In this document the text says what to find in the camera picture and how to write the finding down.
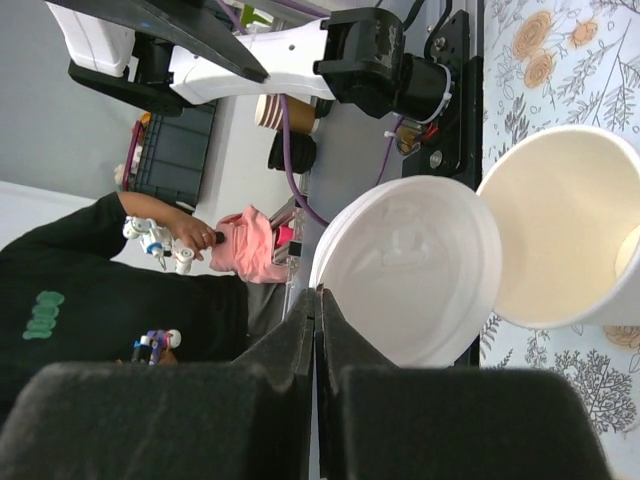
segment pink cloth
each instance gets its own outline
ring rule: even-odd
[[[213,247],[209,266],[218,272],[235,272],[245,282],[284,283],[287,267],[274,265],[273,231],[269,219],[253,206],[229,215],[216,225],[226,240]]]

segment black t-shirt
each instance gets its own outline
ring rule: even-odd
[[[0,402],[49,363],[128,361],[148,330],[180,331],[178,361],[231,360],[244,350],[242,281],[111,261],[125,246],[125,217],[110,194],[0,252]]]

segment gray wall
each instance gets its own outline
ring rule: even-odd
[[[75,84],[68,63],[42,0],[0,0],[0,180],[97,198],[141,112]]]

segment gray pants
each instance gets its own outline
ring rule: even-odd
[[[249,345],[273,330],[284,312],[284,283],[247,283],[249,289]]]

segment white table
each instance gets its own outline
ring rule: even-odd
[[[607,128],[640,149],[640,2],[491,0],[484,42],[485,173],[515,143],[558,124]],[[492,316],[481,363],[563,375],[614,474],[640,480],[640,327],[534,332]]]

